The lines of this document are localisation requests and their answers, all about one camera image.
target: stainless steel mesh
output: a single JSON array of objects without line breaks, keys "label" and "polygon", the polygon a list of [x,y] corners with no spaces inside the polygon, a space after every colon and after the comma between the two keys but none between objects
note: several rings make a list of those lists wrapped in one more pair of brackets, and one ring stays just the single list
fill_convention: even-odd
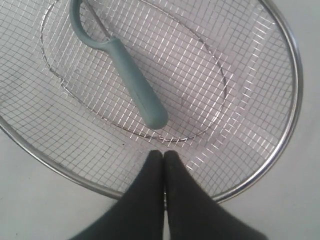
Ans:
[{"label": "stainless steel mesh", "polygon": [[[67,0],[0,3],[0,125],[38,160],[121,196],[152,149],[176,150],[214,199],[245,189],[294,129],[302,69],[274,5],[257,0],[90,1],[169,112],[148,129],[108,56],[74,34]],[[104,34],[81,9],[84,29]]]}]

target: metal wire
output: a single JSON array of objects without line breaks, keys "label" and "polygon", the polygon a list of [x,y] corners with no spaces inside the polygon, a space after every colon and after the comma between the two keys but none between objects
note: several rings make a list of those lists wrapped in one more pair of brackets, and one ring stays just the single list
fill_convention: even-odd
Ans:
[{"label": "metal wire", "polygon": [[[0,126],[56,172],[119,198],[152,149],[176,150],[215,200],[275,162],[299,115],[302,68],[268,0],[89,1],[170,115],[147,129],[108,56],[85,46],[67,0],[4,0]],[[88,34],[105,40],[82,8]]]}]

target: white surface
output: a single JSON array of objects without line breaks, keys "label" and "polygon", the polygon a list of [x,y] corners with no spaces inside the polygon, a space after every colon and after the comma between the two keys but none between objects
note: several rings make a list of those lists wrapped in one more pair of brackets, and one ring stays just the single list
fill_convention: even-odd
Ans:
[{"label": "white surface", "polygon": [[[320,236],[320,2],[275,2],[293,29],[303,61],[301,116],[271,171],[223,206],[270,240],[316,240]],[[2,132],[0,183],[0,240],[68,239],[114,203],[47,169]]]}]

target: metal mesh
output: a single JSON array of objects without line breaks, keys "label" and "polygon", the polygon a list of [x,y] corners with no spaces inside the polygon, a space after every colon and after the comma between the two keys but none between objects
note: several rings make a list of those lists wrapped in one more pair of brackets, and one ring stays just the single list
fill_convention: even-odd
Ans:
[{"label": "metal mesh", "polygon": [[[215,199],[264,172],[300,104],[287,40],[264,5],[90,2],[168,110],[168,125],[144,125],[112,61],[74,34],[67,0],[0,3],[3,123],[43,162],[108,196],[128,188],[152,149],[176,150]],[[81,19],[102,41],[84,8]]]}]

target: wire grid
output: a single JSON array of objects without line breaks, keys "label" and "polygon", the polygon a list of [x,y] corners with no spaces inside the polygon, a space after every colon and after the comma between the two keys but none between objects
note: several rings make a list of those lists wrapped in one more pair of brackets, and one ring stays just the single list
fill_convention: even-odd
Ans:
[{"label": "wire grid", "polygon": [[[168,126],[151,131],[143,125],[108,56],[73,33],[67,0],[0,3],[5,121],[52,161],[106,192],[124,192],[152,149],[176,150],[214,198],[236,192],[261,170],[293,114],[295,83],[283,35],[257,0],[91,3],[170,113]],[[101,41],[85,9],[81,14],[84,28]],[[186,141],[164,142],[115,127],[102,116],[150,136],[180,138],[205,131]]]}]

